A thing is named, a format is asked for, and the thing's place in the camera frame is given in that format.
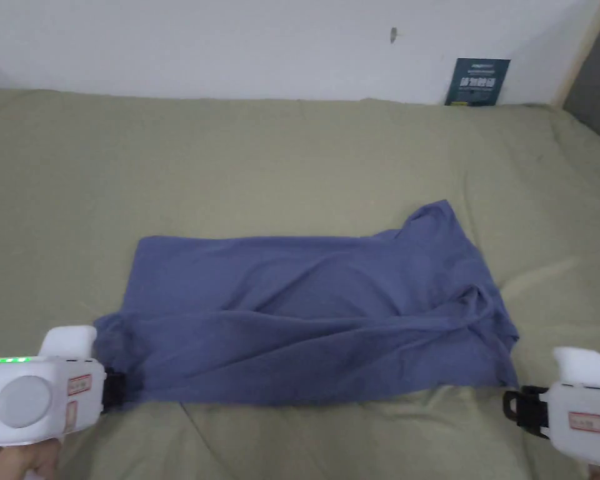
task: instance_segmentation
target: label sticker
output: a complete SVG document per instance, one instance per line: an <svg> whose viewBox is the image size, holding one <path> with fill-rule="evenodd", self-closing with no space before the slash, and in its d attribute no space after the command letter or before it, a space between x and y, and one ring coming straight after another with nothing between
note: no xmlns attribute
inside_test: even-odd
<svg viewBox="0 0 600 480"><path fill-rule="evenodd" d="M569 411L569 427L572 430L600 433L600 415Z"/></svg>
<svg viewBox="0 0 600 480"><path fill-rule="evenodd" d="M70 397L91 390L91 375L82 375L81 377L69 379L66 394Z"/></svg>
<svg viewBox="0 0 600 480"><path fill-rule="evenodd" d="M66 413L64 415L64 433L75 430L78 421L78 402L72 401L66 404Z"/></svg>

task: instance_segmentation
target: round button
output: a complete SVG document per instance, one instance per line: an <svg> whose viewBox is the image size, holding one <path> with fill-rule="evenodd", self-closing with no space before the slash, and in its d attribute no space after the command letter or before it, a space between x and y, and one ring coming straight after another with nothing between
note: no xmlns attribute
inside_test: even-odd
<svg viewBox="0 0 600 480"><path fill-rule="evenodd" d="M0 421L12 428L38 422L51 406L51 390L36 376L18 377L0 392Z"/></svg>

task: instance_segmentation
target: bed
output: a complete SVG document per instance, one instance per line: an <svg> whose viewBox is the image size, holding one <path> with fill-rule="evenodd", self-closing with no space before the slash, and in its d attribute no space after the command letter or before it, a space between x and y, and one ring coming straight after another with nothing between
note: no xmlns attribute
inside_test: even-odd
<svg viewBox="0 0 600 480"><path fill-rule="evenodd" d="M143 236L363 236L446 198L502 289L522 383L600 351L600 137L546 106L0 90L0 356L120 305ZM71 479L580 478L502 391L332 407L145 404L67 439Z"/></svg>

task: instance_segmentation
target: green led light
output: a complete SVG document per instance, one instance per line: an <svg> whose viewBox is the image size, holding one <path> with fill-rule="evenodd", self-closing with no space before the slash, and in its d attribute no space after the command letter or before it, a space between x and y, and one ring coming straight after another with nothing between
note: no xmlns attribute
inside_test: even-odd
<svg viewBox="0 0 600 480"><path fill-rule="evenodd" d="M31 357L29 356L15 356L10 358L0 358L0 364L12 364L12 363L25 363L31 362Z"/></svg>

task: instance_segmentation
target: wrinkled fabric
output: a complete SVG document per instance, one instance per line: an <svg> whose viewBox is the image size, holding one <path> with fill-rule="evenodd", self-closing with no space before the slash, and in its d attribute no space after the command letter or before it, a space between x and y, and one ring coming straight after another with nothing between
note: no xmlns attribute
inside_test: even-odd
<svg viewBox="0 0 600 480"><path fill-rule="evenodd" d="M141 239L122 308L95 325L128 406L517 386L518 333L446 201L371 237Z"/></svg>

